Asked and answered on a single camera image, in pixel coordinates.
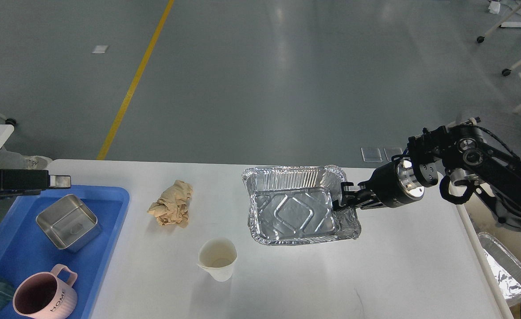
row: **aluminum tray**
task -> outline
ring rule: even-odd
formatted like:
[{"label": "aluminum tray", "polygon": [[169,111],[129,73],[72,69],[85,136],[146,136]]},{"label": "aluminum tray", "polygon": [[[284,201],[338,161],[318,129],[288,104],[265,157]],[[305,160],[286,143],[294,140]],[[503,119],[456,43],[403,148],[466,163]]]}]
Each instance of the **aluminum tray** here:
[{"label": "aluminum tray", "polygon": [[489,233],[477,234],[491,271],[509,307],[521,300],[521,263],[509,250]]},{"label": "aluminum tray", "polygon": [[354,209],[333,211],[347,180],[337,166],[253,167],[242,177],[251,201],[249,228],[261,244],[317,244],[361,233]]}]

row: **white paper cup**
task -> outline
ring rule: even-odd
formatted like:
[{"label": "white paper cup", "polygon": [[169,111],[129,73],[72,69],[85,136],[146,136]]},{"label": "white paper cup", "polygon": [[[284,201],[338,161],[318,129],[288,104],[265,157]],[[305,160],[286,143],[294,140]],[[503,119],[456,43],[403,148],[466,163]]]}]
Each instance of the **white paper cup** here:
[{"label": "white paper cup", "polygon": [[210,273],[216,281],[227,281],[233,274],[237,249],[227,238],[214,238],[203,244],[198,253],[198,266]]}]

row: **robotic arm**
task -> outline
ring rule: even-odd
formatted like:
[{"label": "robotic arm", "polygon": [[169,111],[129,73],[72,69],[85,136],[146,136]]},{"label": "robotic arm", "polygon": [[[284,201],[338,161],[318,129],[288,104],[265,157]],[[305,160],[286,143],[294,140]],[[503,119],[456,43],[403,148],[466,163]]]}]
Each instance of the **robotic arm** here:
[{"label": "robotic arm", "polygon": [[0,170],[0,198],[38,195],[48,188],[70,188],[71,178],[46,170]]},{"label": "robotic arm", "polygon": [[[443,199],[464,204],[476,194],[499,224],[521,232],[521,159],[489,130],[477,126],[479,121],[477,117],[450,128],[423,129],[422,135],[409,137],[406,151],[374,170],[358,189],[351,182],[342,183],[342,197],[334,201],[334,210],[395,208],[417,202],[425,188],[438,184],[435,163],[441,161],[445,168],[439,183]],[[508,154],[485,143],[482,132],[501,143]],[[465,187],[465,192],[450,194],[450,183]],[[494,196],[482,183],[491,186]]]}]

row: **gray floor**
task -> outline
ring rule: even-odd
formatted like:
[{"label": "gray floor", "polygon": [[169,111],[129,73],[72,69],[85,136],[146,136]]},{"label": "gray floor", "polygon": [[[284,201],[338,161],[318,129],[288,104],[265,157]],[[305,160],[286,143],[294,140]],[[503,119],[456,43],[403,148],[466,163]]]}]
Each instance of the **gray floor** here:
[{"label": "gray floor", "polygon": [[[96,158],[166,5],[0,1],[7,148]],[[107,159],[374,167],[360,147],[521,103],[500,75],[521,30],[475,42],[498,19],[485,0],[178,0]]]}]

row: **crumpled paper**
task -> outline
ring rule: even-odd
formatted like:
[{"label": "crumpled paper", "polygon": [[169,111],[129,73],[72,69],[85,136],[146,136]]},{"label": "crumpled paper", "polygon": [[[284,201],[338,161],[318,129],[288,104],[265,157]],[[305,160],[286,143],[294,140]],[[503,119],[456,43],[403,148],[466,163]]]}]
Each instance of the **crumpled paper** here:
[{"label": "crumpled paper", "polygon": [[188,183],[176,180],[156,202],[151,204],[148,213],[156,218],[160,226],[175,224],[186,228],[188,224],[188,204],[193,189]]}]

